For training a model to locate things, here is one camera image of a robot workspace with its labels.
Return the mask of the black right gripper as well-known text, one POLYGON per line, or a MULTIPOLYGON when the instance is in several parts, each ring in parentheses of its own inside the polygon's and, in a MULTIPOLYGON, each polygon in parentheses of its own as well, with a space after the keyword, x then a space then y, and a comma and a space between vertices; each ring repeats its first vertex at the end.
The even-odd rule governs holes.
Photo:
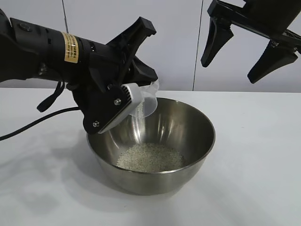
POLYGON ((297 60, 295 52, 301 49, 301 36, 287 28, 301 12, 299 0, 246 0, 243 7, 213 0, 207 12, 210 25, 201 58, 203 67, 208 67, 234 36, 230 29, 232 24, 270 40, 247 75, 252 84, 297 60))

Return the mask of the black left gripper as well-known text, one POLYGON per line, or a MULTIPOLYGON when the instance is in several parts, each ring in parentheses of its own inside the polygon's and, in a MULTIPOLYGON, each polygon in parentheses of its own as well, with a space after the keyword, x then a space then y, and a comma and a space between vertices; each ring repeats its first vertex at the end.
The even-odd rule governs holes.
POLYGON ((136 56, 155 34, 152 22, 139 17, 106 44, 74 37, 66 83, 77 110, 83 115, 134 115, 145 99, 142 87, 158 80, 155 70, 136 56))

